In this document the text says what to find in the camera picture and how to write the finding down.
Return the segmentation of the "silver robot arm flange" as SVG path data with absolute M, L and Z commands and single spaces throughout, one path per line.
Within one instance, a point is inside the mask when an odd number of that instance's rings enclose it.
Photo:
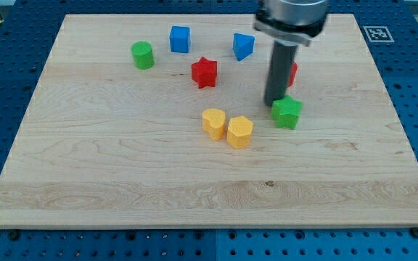
M 327 20 L 328 0 L 264 0 L 253 28 L 284 46 L 309 46 Z

